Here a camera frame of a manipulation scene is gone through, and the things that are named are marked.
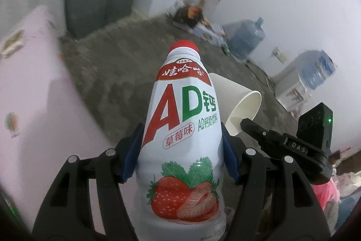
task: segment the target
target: red bottle cap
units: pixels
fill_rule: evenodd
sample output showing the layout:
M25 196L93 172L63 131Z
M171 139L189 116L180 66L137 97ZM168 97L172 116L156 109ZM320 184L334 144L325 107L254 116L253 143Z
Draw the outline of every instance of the red bottle cap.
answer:
M194 49L196 52L199 52L198 47L191 41L188 40L180 40L174 43L171 47L169 47L169 51L171 52L173 49L176 49L178 47L189 47L191 49Z

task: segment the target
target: gray floor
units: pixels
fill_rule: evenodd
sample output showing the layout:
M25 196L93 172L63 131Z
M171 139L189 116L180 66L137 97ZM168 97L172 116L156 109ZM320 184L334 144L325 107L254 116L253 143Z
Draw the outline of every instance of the gray floor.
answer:
M62 40L64 59L76 87L114 146L130 135L138 122L145 122L155 76L167 57L169 46L181 39L198 45L208 72L261 93L256 123L267 130L296 134L295 119L244 65L225 56L220 48L174 27L161 16L112 24L79 41ZM266 81L261 71L255 69L254 72ZM248 147L258 148L248 135L240 137ZM235 208L240 192L240 187L235 187L226 175L223 185L226 205Z

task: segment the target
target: red letter a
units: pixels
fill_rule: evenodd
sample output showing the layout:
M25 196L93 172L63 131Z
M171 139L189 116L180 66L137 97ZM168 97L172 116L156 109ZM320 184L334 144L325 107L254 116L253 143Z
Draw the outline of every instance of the red letter a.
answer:
M165 105L167 103L168 116L164 119L161 119ZM180 124L172 84L168 84L164 90L162 98L158 103L157 109L149 122L146 135L144 136L143 145L141 147L152 141L154 139L154 136L156 135L157 130L166 124L168 124L168 130L173 129L175 126Z

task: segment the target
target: paper cup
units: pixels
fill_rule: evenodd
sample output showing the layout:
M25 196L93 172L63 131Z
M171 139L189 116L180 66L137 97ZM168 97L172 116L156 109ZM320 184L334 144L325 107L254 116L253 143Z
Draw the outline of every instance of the paper cup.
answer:
M209 73L220 110L221 121L231 136L241 132L243 119L253 120L261 106L262 96L215 73Z

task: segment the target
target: pink bag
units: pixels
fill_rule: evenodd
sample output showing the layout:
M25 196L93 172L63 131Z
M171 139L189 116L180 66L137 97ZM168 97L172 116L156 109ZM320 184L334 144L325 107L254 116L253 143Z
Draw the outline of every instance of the pink bag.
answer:
M340 201L340 192L336 188L334 181L331 179L326 184L312 185L312 189L316 194L322 210L325 209L327 202L330 200Z

